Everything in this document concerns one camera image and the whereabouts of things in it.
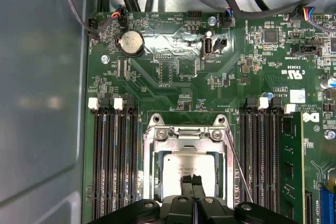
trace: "blue slot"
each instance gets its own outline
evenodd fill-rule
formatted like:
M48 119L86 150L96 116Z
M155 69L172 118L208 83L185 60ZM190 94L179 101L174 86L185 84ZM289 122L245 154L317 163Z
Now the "blue slot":
M327 189L320 190L320 215L321 224L334 224L334 194L329 193Z

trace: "motherboard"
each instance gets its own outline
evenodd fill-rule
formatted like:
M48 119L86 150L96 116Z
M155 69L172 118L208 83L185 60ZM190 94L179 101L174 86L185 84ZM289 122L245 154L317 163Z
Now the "motherboard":
M254 203L334 223L336 34L288 15L124 13L90 38L87 73L83 223L180 195L185 175L230 208L249 201L243 177Z

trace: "cpu socket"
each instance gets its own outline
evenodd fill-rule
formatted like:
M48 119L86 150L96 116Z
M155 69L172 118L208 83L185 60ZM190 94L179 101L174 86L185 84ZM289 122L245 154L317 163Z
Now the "cpu socket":
M219 114L210 125L166 125L158 113L144 134L143 198L162 202L181 194L181 177L202 177L205 195L234 207L233 136L227 117Z

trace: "gray case wall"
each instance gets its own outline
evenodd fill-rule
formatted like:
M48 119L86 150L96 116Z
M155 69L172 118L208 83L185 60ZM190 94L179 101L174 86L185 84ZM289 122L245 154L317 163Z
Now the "gray case wall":
M0 223L80 223L86 39L67 0L0 6Z

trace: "blue wire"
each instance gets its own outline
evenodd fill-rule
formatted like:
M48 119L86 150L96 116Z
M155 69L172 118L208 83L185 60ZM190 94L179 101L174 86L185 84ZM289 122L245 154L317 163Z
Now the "blue wire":
M229 17L231 18L232 17L232 13L229 9L226 9L227 13L229 13Z
M313 13L314 10L315 10L315 7L312 7L312 9L308 13L308 19L311 18L311 15L312 15L312 13Z

